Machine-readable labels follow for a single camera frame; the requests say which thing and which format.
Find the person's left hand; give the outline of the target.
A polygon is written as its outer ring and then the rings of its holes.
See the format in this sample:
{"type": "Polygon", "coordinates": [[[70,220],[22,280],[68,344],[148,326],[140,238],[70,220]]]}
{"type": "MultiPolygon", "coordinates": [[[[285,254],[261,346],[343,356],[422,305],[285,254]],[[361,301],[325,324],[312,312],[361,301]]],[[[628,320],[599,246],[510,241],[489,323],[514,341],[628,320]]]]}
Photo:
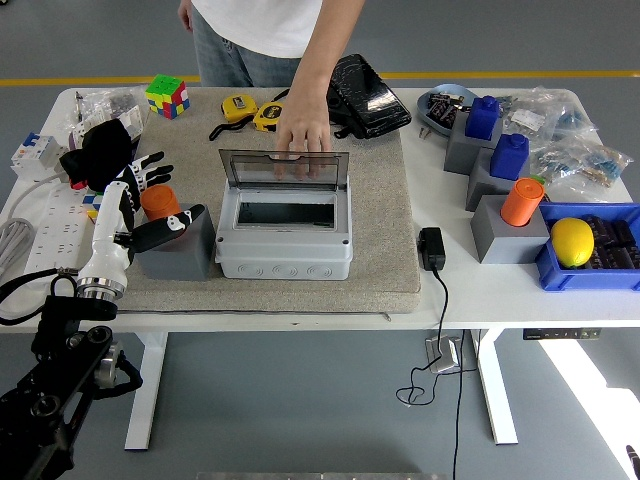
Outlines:
{"type": "Polygon", "coordinates": [[[276,128],[276,150],[329,152],[332,148],[325,93],[290,89],[276,128]]]}

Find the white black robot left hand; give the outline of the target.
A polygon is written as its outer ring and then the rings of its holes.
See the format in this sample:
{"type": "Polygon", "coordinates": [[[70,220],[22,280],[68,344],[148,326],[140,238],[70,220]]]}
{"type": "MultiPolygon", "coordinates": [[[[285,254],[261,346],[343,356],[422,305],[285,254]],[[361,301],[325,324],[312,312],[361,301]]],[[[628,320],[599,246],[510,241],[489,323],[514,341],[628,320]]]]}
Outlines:
{"type": "Polygon", "coordinates": [[[151,166],[163,157],[160,151],[132,161],[106,186],[94,226],[92,255],[78,273],[80,297],[122,297],[127,287],[125,271],[134,255],[178,238],[203,214],[205,207],[196,204],[141,226],[134,225],[141,194],[170,179],[172,166],[151,166]]]}

